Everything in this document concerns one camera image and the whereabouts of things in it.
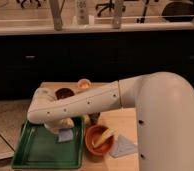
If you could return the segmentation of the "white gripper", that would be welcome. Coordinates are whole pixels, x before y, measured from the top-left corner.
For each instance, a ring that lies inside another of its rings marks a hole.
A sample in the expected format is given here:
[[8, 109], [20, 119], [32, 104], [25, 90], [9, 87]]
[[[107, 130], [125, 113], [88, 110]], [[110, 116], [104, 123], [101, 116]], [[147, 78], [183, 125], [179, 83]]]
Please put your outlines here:
[[45, 128], [53, 134], [58, 134], [60, 129], [68, 129], [74, 127], [74, 122], [71, 118], [51, 121], [44, 124]]

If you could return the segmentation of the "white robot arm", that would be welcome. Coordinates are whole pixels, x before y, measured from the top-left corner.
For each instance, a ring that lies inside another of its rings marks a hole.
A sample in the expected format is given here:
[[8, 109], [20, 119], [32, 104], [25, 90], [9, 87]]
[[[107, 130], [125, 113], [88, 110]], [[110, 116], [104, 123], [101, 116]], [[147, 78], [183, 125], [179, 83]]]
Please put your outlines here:
[[38, 88], [27, 119], [46, 124], [120, 108], [136, 110], [139, 171], [194, 171], [194, 88], [175, 73], [122, 79], [63, 100]]

